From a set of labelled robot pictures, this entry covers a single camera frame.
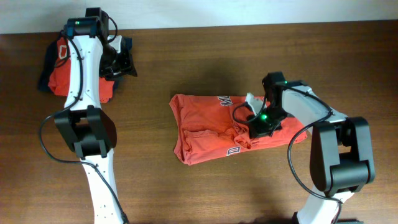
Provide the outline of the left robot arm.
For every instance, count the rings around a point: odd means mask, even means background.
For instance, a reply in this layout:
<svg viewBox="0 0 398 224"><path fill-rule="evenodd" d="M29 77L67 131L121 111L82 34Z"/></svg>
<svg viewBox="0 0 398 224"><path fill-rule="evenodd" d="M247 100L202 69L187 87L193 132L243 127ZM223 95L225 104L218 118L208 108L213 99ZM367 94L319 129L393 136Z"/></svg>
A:
<svg viewBox="0 0 398 224"><path fill-rule="evenodd" d="M132 41L109 33L112 18L99 7L67 21L63 34L68 42L70 84L63 110L54 114L55 125L75 164L83 166L93 202L95 223L128 223L118 199L113 171L116 126L101 109L100 79L115 81L136 76Z"/></svg>

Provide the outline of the salmon red t-shirt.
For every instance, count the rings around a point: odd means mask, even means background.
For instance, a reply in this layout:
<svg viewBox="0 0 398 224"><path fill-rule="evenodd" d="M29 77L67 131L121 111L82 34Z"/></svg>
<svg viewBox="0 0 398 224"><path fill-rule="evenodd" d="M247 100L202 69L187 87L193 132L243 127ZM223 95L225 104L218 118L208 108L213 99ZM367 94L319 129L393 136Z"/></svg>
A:
<svg viewBox="0 0 398 224"><path fill-rule="evenodd" d="M282 129L272 136L250 138L249 128L233 120L233 110L245 102L244 96L194 96L176 94L170 107L178 127L174 154L186 165L243 152L288 145L303 128L296 118L288 117Z"/></svg>

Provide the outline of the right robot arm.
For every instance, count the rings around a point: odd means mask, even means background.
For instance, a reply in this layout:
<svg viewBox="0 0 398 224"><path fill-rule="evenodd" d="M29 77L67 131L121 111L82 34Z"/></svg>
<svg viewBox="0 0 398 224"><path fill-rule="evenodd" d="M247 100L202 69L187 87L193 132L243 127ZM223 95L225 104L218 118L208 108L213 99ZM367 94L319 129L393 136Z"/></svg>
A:
<svg viewBox="0 0 398 224"><path fill-rule="evenodd" d="M264 99L248 93L243 104L252 111L245 121L252 137L270 136L288 116L303 124L289 142L287 161L309 196L293 214L292 223L339 223L343 204L376 176L369 123L363 117L349 117L333 109L304 81L287 81L282 72L268 73L262 85ZM292 162L294 141L305 132L312 136L312 188L299 179Z"/></svg>

